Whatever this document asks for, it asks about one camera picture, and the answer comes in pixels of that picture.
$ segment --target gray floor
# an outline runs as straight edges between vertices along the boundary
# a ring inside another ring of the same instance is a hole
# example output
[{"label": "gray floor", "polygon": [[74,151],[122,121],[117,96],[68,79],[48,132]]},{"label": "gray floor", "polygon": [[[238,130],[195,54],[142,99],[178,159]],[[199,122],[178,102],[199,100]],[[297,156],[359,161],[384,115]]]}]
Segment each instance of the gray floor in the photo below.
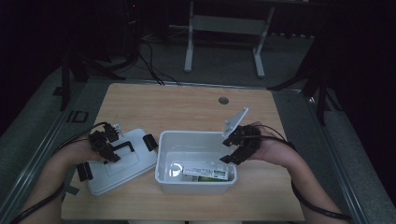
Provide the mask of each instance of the gray floor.
[{"label": "gray floor", "polygon": [[[155,36],[147,37],[153,48],[152,64],[159,71],[173,77],[182,85],[221,85],[263,88],[273,86],[294,76],[312,40],[301,37],[286,39],[270,36],[266,39],[262,53],[266,76],[258,78],[251,49],[247,43],[232,43],[228,39],[216,43],[197,38],[194,49],[192,72],[183,72],[186,53],[186,36],[181,33],[168,42]],[[142,55],[149,59],[149,47],[141,46]],[[134,67],[119,71],[127,77],[125,82],[145,82],[151,76],[139,60]],[[65,112],[60,112],[61,101],[52,96],[60,83],[60,72],[47,78],[37,93],[32,96],[19,117],[0,139],[0,201],[14,200],[12,214],[18,211],[30,187],[16,191],[23,176],[20,173],[29,164],[38,149],[52,148],[65,138],[93,124],[107,86],[113,82],[106,77],[92,74],[86,84],[73,83],[73,101]],[[289,90],[274,92],[276,106],[286,135],[299,149],[299,153],[317,175],[320,183],[339,204],[345,213],[354,216],[355,223],[396,223],[396,211],[375,175],[359,138],[351,127],[347,116],[336,110],[325,113],[326,127],[321,127],[313,115],[315,106],[300,93],[304,82]],[[71,110],[87,111],[89,118],[84,124],[65,122]],[[49,139],[44,145],[42,139]],[[333,167],[334,157],[340,166]],[[65,223],[125,223],[119,221],[66,221]]]}]

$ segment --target white lid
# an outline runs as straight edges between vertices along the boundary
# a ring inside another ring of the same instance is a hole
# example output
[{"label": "white lid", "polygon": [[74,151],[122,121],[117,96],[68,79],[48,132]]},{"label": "white lid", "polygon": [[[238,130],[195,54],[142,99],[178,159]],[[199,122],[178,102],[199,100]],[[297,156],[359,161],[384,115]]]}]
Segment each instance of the white lid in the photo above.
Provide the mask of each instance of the white lid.
[{"label": "white lid", "polygon": [[228,138],[228,136],[233,131],[235,131],[236,127],[238,127],[239,123],[242,121],[242,119],[244,118],[247,112],[248,112],[248,108],[244,107],[244,109],[241,112],[239,112],[232,118],[225,120],[224,133],[222,135],[224,138]]}]

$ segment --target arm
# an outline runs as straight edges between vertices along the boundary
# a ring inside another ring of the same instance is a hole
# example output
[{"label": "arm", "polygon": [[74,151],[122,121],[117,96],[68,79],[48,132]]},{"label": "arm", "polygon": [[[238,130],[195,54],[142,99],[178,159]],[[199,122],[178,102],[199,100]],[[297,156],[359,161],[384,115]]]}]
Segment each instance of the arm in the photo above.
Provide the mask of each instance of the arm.
[{"label": "arm", "polygon": [[[260,126],[261,124],[259,122],[255,122],[252,125],[257,125],[262,135],[274,136]],[[328,211],[341,213],[337,205],[321,187],[304,159],[291,147],[274,140],[264,139],[261,142],[259,150],[250,159],[268,161],[285,167],[290,174],[294,186],[308,202]],[[323,216],[320,213],[310,210],[303,204],[301,204],[301,207],[305,220],[308,223],[347,223],[345,220]]]},{"label": "arm", "polygon": [[[22,207],[22,211],[53,194],[62,185],[69,167],[85,161],[100,159],[101,157],[91,150],[88,140],[78,141],[64,147],[53,155],[44,166],[32,193]],[[61,223],[61,206],[62,194],[39,208],[21,223]]]}]

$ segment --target wooden tabletop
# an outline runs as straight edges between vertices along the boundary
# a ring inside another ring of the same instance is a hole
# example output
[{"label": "wooden tabletop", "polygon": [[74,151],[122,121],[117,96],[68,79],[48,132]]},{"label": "wooden tabletop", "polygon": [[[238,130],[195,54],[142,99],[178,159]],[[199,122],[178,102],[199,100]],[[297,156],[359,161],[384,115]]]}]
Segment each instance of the wooden tabletop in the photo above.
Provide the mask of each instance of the wooden tabletop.
[{"label": "wooden tabletop", "polygon": [[[220,97],[229,100],[219,103]],[[241,125],[254,121],[283,132],[272,93],[232,88],[112,84],[96,123],[118,123],[124,132],[142,128],[157,142],[161,132],[222,132],[224,120],[248,107]],[[216,195],[165,194],[154,169],[101,196],[90,194],[87,183],[75,174],[71,186],[78,196],[67,195],[64,219],[147,220],[303,220],[290,188],[287,171],[265,161],[237,166],[238,179],[226,193]]]}]

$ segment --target desk in background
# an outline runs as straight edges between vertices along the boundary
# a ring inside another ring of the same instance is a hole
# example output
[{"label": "desk in background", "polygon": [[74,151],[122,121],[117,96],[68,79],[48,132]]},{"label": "desk in background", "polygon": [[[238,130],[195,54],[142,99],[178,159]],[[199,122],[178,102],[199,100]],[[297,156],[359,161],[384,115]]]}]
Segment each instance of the desk in background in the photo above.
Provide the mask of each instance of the desk in background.
[{"label": "desk in background", "polygon": [[[229,103],[219,103],[227,97]],[[261,121],[282,134],[272,93],[231,88],[112,84],[96,122],[119,123],[128,132],[142,128],[158,141],[165,130],[222,131],[224,120],[244,106],[241,125]],[[64,219],[149,220],[303,220],[290,188],[287,171],[265,161],[246,161],[237,167],[238,180],[225,194],[164,194],[154,169],[101,196],[89,193],[75,174],[71,185],[78,196],[64,199]]]}]

